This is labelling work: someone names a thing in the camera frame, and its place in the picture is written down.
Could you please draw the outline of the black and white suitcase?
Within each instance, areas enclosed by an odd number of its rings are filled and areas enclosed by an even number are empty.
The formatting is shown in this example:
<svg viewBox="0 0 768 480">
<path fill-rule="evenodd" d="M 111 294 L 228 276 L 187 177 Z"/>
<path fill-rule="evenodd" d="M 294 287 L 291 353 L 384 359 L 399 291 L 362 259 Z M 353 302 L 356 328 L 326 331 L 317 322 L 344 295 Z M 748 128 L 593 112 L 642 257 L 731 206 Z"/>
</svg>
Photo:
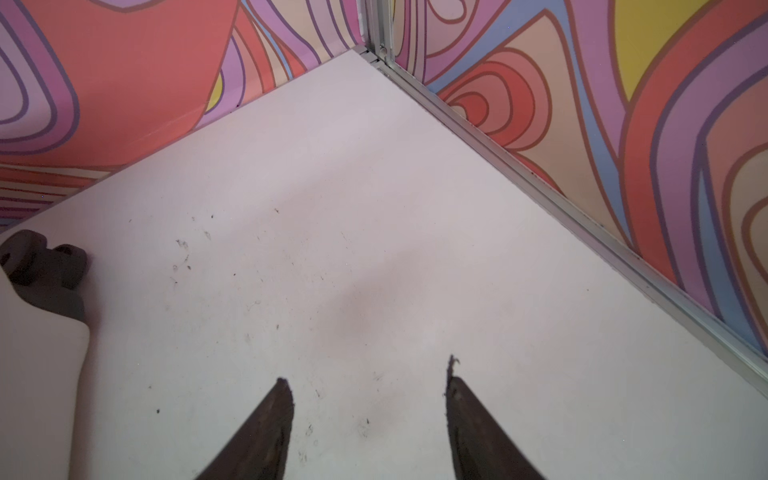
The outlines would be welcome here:
<svg viewBox="0 0 768 480">
<path fill-rule="evenodd" d="M 19 230 L 1 245 L 1 476 L 66 479 L 90 330 L 86 252 Z"/>
</svg>

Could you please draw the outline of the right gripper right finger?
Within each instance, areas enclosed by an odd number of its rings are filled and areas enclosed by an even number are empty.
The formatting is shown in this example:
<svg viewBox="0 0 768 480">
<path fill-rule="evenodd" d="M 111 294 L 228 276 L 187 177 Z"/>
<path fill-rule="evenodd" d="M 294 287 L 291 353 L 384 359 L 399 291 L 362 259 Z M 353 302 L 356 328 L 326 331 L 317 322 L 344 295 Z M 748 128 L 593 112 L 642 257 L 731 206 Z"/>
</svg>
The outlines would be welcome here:
<svg viewBox="0 0 768 480">
<path fill-rule="evenodd" d="M 452 464 L 457 479 L 543 480 L 469 385 L 454 374 L 449 358 L 445 390 Z"/>
</svg>

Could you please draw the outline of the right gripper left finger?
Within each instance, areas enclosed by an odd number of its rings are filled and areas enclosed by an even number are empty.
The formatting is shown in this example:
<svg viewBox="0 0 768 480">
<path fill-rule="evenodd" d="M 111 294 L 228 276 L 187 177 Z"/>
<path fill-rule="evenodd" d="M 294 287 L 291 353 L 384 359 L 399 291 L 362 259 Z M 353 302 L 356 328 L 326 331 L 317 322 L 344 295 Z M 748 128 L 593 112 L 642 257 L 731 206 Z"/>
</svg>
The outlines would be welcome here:
<svg viewBox="0 0 768 480">
<path fill-rule="evenodd" d="M 294 410 L 289 383 L 278 378 L 197 479 L 283 479 Z"/>
</svg>

